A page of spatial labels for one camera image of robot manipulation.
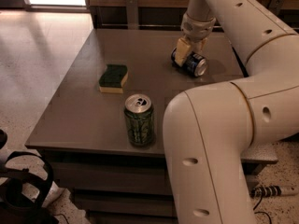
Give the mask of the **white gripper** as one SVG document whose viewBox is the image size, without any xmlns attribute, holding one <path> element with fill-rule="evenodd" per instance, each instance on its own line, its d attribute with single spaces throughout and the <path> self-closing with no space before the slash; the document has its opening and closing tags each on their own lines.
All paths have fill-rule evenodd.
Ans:
<svg viewBox="0 0 299 224">
<path fill-rule="evenodd" d="M 190 40 L 197 43 L 196 53 L 202 54 L 207 37 L 212 32 L 216 19 L 211 18 L 207 21 L 197 21 L 192 19 L 187 13 L 183 15 L 181 23 L 181 31 L 186 37 L 181 37 L 176 46 L 175 62 L 178 66 L 182 66 L 188 55 L 192 52 L 192 44 Z"/>
</svg>

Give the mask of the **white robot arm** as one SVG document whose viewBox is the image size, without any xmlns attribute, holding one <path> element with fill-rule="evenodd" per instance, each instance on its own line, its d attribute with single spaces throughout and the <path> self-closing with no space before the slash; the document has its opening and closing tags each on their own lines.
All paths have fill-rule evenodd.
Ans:
<svg viewBox="0 0 299 224">
<path fill-rule="evenodd" d="M 218 21 L 248 75 L 186 90 L 164 112 L 179 224 L 255 224 L 241 154 L 298 132 L 298 34 L 256 0 L 190 0 L 186 21 Z"/>
</svg>

